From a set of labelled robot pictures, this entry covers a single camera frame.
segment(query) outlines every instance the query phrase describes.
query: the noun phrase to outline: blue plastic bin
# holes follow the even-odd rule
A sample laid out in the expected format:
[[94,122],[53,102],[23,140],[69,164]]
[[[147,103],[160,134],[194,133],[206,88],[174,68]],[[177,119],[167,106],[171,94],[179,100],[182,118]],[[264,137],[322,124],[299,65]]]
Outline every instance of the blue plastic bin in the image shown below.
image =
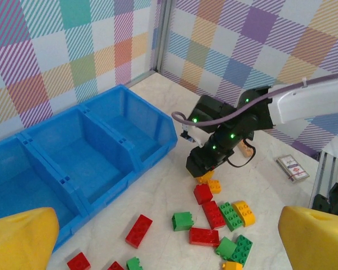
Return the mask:
[[77,192],[90,216],[139,177],[134,146],[75,106],[22,134]]
[[82,104],[112,132],[134,145],[143,170],[160,161],[175,147],[172,119],[156,107],[118,85]]
[[52,207],[60,232],[55,249],[88,221],[88,214],[66,180],[21,137],[0,142],[0,218]]

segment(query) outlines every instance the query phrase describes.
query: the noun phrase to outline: plaid patterned backdrop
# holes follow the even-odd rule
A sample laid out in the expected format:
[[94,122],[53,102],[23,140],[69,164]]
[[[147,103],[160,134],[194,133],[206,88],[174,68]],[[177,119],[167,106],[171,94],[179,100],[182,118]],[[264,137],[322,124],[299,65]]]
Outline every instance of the plaid patterned backdrop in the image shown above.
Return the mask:
[[[338,72],[338,0],[177,0],[163,74],[231,105],[245,90]],[[269,133],[338,157],[338,114]]]
[[159,11],[157,0],[0,0],[0,139],[149,71]]

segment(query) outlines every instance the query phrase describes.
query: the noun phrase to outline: black cable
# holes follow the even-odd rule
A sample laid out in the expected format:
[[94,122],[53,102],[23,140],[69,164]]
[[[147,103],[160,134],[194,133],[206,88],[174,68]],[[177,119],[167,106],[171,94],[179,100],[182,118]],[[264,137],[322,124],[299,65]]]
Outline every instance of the black cable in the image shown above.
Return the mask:
[[247,165],[247,164],[254,158],[254,156],[255,156],[255,154],[256,154],[256,149],[255,149],[255,147],[254,147],[253,145],[250,145],[250,144],[247,142],[246,139],[244,139],[243,142],[244,142],[244,144],[245,144],[246,146],[248,146],[249,148],[252,148],[252,149],[253,149],[253,155],[250,157],[250,159],[249,159],[247,162],[245,162],[245,163],[244,163],[243,165],[241,165],[241,166],[234,165],[233,163],[231,163],[231,162],[229,161],[229,158],[227,158],[227,159],[226,159],[226,162],[228,162],[231,166],[233,166],[233,167],[235,167],[235,168],[240,168],[240,167],[243,167],[243,166]]

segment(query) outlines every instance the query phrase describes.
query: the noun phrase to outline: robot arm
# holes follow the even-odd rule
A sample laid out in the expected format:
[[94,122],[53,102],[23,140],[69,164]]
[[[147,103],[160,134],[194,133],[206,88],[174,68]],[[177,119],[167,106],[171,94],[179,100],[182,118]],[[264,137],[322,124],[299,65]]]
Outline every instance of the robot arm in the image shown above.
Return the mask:
[[195,141],[186,168],[194,177],[215,169],[234,153],[241,140],[252,140],[254,131],[317,115],[338,113],[338,74],[303,83],[243,92],[238,106],[200,97],[188,119],[172,117],[184,125],[182,137]]

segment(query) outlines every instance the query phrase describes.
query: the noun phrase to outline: green lego brick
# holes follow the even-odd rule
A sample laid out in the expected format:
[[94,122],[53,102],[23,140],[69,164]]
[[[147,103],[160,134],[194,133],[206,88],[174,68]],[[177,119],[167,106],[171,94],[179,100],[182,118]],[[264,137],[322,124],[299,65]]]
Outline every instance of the green lego brick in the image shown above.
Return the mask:
[[174,213],[171,220],[175,232],[187,231],[194,225],[192,214],[190,212]]
[[252,245],[252,241],[242,235],[239,235],[237,238],[237,248],[231,255],[230,260],[241,263],[244,266],[248,259],[249,251],[252,248]]
[[243,221],[238,216],[237,212],[234,211],[230,203],[226,202],[225,204],[220,205],[219,209],[230,231],[233,232],[235,229],[243,225]]
[[140,261],[137,257],[133,257],[126,262],[126,268],[128,270],[143,270],[140,266]]
[[230,256],[234,253],[237,248],[237,244],[230,241],[228,238],[223,237],[220,241],[220,245],[215,250],[216,254],[221,256],[224,260],[229,260]]

